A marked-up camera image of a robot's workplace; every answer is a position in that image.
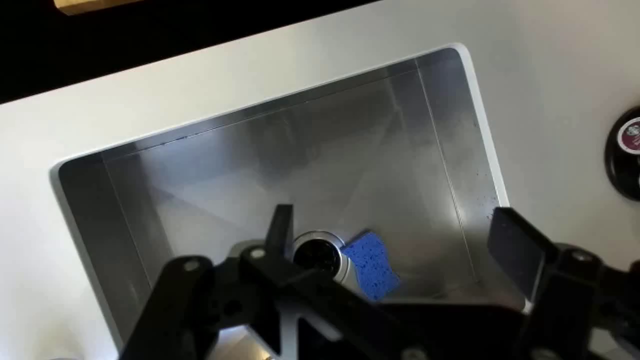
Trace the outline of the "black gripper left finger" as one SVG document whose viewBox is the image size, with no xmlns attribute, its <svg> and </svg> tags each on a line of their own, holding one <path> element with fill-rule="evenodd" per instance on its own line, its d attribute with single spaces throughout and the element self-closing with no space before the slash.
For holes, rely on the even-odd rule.
<svg viewBox="0 0 640 360">
<path fill-rule="evenodd" d="M 291 259 L 294 242 L 294 207 L 279 204 L 266 234 L 266 251 Z"/>
</svg>

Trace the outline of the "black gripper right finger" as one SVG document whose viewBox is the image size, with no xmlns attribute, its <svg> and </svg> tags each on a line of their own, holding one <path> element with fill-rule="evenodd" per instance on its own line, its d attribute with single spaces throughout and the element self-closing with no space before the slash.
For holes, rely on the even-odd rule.
<svg viewBox="0 0 640 360">
<path fill-rule="evenodd" d="M 531 312 L 555 304 L 552 280 L 560 251 L 515 208 L 496 208 L 489 251 L 511 285 L 526 299 Z"/>
</svg>

